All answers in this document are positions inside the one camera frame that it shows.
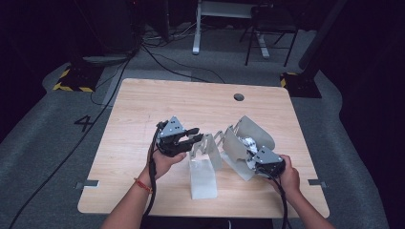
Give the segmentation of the person's right hand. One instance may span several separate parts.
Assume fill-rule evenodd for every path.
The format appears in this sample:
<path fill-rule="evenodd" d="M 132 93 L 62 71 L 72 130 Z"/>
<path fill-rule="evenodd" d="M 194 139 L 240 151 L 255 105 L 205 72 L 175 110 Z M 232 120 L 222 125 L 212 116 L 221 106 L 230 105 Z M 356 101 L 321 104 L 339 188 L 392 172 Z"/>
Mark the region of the person's right hand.
<path fill-rule="evenodd" d="M 285 171 L 275 181 L 270 180 L 269 184 L 280 193 L 277 184 L 283 188 L 286 198 L 290 198 L 300 193 L 300 178 L 298 171 L 292 166 L 290 157 L 281 155 L 281 158 L 286 163 Z"/>

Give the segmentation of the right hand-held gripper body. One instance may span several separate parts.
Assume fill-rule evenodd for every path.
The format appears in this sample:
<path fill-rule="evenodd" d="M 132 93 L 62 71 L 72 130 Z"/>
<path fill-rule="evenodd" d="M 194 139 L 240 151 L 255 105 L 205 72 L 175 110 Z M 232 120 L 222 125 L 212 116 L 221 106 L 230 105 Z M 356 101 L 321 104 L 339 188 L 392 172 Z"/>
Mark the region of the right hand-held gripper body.
<path fill-rule="evenodd" d="M 253 171 L 265 177 L 278 177 L 286 168 L 285 161 L 266 146 L 260 148 L 251 159 L 254 162 Z"/>

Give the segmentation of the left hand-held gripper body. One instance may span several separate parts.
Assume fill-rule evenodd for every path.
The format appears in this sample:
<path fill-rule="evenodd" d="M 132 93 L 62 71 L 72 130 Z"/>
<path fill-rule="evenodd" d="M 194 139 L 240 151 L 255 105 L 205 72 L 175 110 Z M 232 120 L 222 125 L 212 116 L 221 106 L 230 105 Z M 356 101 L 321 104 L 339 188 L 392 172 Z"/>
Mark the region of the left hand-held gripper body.
<path fill-rule="evenodd" d="M 165 156 L 174 157 L 192 149 L 192 144 L 188 140 L 181 141 L 187 135 L 187 130 L 175 116 L 158 123 L 157 128 L 157 147 Z"/>

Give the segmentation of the expandable metal bookend rack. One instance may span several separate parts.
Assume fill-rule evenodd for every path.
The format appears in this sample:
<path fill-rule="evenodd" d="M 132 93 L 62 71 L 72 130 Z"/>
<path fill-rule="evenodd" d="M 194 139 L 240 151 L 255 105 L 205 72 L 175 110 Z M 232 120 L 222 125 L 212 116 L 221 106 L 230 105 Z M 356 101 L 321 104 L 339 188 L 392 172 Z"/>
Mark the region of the expandable metal bookend rack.
<path fill-rule="evenodd" d="M 274 152 L 272 136 L 247 116 L 243 116 L 235 126 L 229 126 L 224 132 L 205 134 L 202 141 L 196 143 L 189 152 L 192 199 L 218 196 L 216 173 L 222 170 L 223 162 L 245 181 L 258 175 L 246 164 L 248 154 L 241 141 L 243 137 L 252 137 L 258 150 L 266 146 Z"/>

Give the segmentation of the person's left hand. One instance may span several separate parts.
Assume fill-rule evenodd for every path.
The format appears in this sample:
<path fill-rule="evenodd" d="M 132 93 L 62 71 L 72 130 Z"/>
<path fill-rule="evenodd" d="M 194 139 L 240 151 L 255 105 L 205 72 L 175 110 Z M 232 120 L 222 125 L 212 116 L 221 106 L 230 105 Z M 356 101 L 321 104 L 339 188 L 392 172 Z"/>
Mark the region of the person's left hand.
<path fill-rule="evenodd" d="M 148 154 L 147 163 L 145 165 L 145 173 L 147 176 L 153 176 L 154 179 L 159 179 L 164 176 L 170 168 L 187 156 L 187 153 L 179 153 L 176 156 L 170 157 L 162 154 L 159 150 L 154 150 Z"/>

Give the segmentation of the black chair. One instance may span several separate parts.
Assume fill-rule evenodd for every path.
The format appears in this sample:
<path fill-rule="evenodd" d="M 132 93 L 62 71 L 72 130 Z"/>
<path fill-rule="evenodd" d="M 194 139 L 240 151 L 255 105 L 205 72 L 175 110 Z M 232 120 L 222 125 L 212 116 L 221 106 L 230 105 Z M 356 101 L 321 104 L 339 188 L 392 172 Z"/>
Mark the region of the black chair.
<path fill-rule="evenodd" d="M 284 66 L 286 66 L 298 31 L 299 29 L 296 25 L 295 19 L 288 9 L 279 4 L 275 4 L 271 0 L 261 0 L 257 5 L 254 5 L 250 9 L 249 24 L 240 38 L 240 41 L 243 41 L 245 36 L 249 34 L 245 65 L 248 64 L 252 49 L 267 48 L 267 45 L 262 43 L 258 43 L 256 46 L 254 46 L 254 37 L 264 34 L 278 34 L 279 37 L 274 41 L 274 45 L 276 45 L 284 35 L 291 34 L 292 38 L 290 44 L 287 47 L 284 47 L 284 50 L 288 51 L 284 62 Z"/>

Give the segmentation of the white desk frame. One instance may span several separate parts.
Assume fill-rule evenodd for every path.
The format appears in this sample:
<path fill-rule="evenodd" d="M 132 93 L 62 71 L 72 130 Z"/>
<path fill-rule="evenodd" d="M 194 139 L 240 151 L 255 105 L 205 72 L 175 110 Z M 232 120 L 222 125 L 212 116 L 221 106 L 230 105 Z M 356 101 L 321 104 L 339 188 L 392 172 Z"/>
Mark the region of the white desk frame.
<path fill-rule="evenodd" d="M 225 0 L 198 0 L 192 53 L 195 55 L 200 53 L 202 36 L 201 24 L 204 16 L 249 19 L 251 17 L 250 10 L 252 7 L 253 4 L 226 2 Z"/>

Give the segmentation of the dark slanted stand pole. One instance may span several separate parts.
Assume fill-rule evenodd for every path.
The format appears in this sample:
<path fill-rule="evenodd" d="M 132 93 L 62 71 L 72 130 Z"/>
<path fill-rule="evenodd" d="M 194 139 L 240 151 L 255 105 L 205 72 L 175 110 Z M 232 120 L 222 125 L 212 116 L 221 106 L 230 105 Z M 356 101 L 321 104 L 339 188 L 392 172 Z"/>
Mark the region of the dark slanted stand pole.
<path fill-rule="evenodd" d="M 320 27 L 320 30 L 317 32 L 300 59 L 299 67 L 303 70 L 301 72 L 303 78 L 314 78 L 319 71 L 323 59 L 322 55 L 328 44 L 328 35 L 347 1 L 348 0 L 336 1 Z"/>

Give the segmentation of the black yellow striped stand base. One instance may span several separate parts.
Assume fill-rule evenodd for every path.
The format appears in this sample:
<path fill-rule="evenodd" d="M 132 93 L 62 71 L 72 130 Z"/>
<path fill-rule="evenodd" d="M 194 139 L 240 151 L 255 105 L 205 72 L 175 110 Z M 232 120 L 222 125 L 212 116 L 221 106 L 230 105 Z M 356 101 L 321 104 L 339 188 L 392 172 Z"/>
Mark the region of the black yellow striped stand base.
<path fill-rule="evenodd" d="M 313 78 L 307 78 L 300 73 L 282 73 L 280 83 L 290 97 L 321 98 Z"/>
<path fill-rule="evenodd" d="M 85 93 L 94 92 L 103 71 L 103 67 L 78 68 L 69 65 L 60 75 L 58 81 L 53 86 L 53 90 Z"/>

